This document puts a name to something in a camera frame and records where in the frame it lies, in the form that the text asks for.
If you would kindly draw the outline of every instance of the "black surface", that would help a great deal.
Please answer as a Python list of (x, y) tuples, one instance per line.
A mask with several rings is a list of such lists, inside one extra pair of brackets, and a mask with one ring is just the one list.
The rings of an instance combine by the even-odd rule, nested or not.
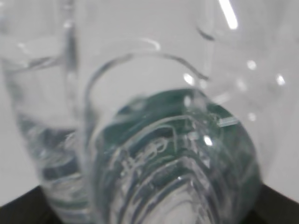
[[(264, 186), (256, 209), (242, 224), (298, 224), (298, 221), (299, 205)], [(37, 187), (0, 208), (0, 224), (62, 223), (46, 203), (41, 188)]]

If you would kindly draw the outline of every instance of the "clear glass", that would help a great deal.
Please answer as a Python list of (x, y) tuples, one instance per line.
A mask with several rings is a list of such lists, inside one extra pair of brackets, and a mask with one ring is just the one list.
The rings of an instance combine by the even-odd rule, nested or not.
[(65, 223), (87, 224), (75, 155), (77, 121), (69, 103), (75, 79), (68, 63), (71, 4), (2, 0), (0, 59), (17, 125), (50, 205)]
[(255, 201), (283, 79), (271, 63), (255, 78), (202, 73), (201, 2), (77, 2), (79, 153), (99, 224), (236, 224)]
[(196, 26), (209, 46), (204, 73), (256, 74), (267, 66), (277, 32), (291, 0), (201, 0)]

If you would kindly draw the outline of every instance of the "glass cup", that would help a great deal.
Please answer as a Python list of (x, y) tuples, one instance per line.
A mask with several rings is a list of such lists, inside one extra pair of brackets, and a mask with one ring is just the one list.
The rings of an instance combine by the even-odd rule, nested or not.
[(251, 76), (264, 67), (270, 72), (267, 61), (291, 1), (198, 1), (193, 9), (195, 25), (209, 46), (204, 74), (222, 73), (225, 78), (240, 76), (240, 73)]
[(266, 108), (284, 85), (203, 74), (200, 2), (77, 2), (78, 153), (96, 223), (234, 224), (258, 195), (276, 145)]
[(68, 59), (71, 4), (2, 0), (0, 59), (17, 125), (48, 202), (65, 223), (87, 224), (90, 210), (75, 155), (77, 120), (70, 103), (75, 93)]

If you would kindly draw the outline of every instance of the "drinking glass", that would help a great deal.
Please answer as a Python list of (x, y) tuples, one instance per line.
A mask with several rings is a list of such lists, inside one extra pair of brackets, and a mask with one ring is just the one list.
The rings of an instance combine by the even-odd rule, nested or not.
[(65, 223), (87, 224), (70, 103), (76, 80), (69, 60), (71, 6), (64, 0), (0, 1), (0, 59), (17, 125), (49, 204)]
[(255, 201), (275, 148), (261, 88), (284, 85), (202, 73), (199, 2), (77, 2), (78, 154), (99, 224), (234, 224)]
[(204, 73), (251, 76), (261, 68), (277, 40), (285, 10), (292, 0), (202, 0), (194, 7), (195, 25), (206, 49)]

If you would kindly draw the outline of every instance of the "black table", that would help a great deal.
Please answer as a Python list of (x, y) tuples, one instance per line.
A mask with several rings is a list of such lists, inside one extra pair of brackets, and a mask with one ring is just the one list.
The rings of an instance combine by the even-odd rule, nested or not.
[[(298, 223), (299, 205), (264, 186), (255, 210), (249, 213), (242, 224)], [(37, 187), (0, 208), (0, 224), (62, 223), (46, 203), (41, 188)]]

